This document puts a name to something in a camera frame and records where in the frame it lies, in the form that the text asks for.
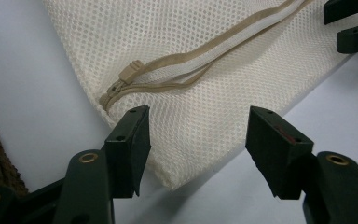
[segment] white table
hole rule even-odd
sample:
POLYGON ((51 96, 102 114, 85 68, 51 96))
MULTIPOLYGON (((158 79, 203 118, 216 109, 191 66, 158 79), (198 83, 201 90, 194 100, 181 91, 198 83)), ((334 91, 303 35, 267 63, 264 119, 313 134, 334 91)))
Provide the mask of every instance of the white table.
MULTIPOLYGON (((358 54, 285 116, 314 153, 358 162, 358 54)), ((0 1, 0 136, 30 190, 62 178, 110 133, 92 108, 39 1, 0 1)), ((175 192, 145 171, 141 197, 115 200, 117 223, 305 223, 301 201, 272 197, 246 150, 175 192)))

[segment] zipper pull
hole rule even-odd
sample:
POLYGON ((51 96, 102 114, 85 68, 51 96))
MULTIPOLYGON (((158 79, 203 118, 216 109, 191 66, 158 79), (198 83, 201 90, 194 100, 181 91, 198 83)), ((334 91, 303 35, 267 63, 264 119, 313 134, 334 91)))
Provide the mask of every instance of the zipper pull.
POLYGON ((139 71, 143 68, 145 68, 145 65, 141 61, 137 60, 127 65, 127 67, 121 71, 121 73, 118 75, 119 80, 113 83, 113 85, 109 87, 106 93, 103 94, 100 98, 99 102, 104 110, 107 111, 109 101, 120 92, 121 88, 130 85, 136 77, 142 74, 139 71))

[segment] mesh laundry bag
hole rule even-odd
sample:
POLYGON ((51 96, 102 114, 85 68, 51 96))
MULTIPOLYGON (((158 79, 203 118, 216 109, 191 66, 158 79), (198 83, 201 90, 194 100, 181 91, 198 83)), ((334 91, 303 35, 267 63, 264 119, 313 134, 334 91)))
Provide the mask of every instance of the mesh laundry bag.
POLYGON ((45 0, 111 127, 149 105, 148 167, 177 189, 244 145, 250 105, 283 111, 344 60, 322 0, 45 0))

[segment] honeycomb mesh pattern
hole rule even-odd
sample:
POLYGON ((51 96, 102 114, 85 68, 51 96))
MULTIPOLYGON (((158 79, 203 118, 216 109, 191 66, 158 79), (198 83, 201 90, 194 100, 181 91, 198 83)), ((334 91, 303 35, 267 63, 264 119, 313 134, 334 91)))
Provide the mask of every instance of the honeycomb mesh pattern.
POLYGON ((231 51, 191 88, 132 93, 107 114, 101 95, 130 62, 188 52, 253 13, 283 0, 44 0, 91 103, 114 127, 125 111, 149 105, 148 159, 163 185, 177 189, 242 147, 250 105, 283 111, 346 57, 337 32, 358 15, 323 25, 324 0, 231 51))

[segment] black mechanical part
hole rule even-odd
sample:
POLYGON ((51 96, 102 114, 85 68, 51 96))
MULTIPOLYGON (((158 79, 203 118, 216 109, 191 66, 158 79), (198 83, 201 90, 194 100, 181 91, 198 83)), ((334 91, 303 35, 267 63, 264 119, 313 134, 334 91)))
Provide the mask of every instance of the black mechanical part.
POLYGON ((309 138, 273 111, 251 106, 246 147, 274 196, 295 199, 281 194, 297 196, 303 190, 309 224, 358 223, 358 165, 334 152, 315 157, 311 146, 309 138), (305 149, 296 148, 301 142, 307 143, 305 149))
POLYGON ((358 52, 358 26, 337 34, 337 51, 345 54, 358 52))
POLYGON ((112 223, 105 153, 87 150, 69 162, 53 223, 112 223))
POLYGON ((330 0, 324 4, 324 24, 358 13, 358 0, 330 0))
POLYGON ((139 196, 139 187, 150 151, 149 108, 129 110, 105 140, 109 174, 114 181, 113 198, 139 196))
POLYGON ((64 179, 22 199, 0 188, 0 224, 114 223, 111 199, 139 195, 151 148, 148 115, 147 105, 129 110, 101 150, 71 159, 64 179))
POLYGON ((313 142, 273 111, 251 106, 246 148, 274 196, 298 199, 313 142))

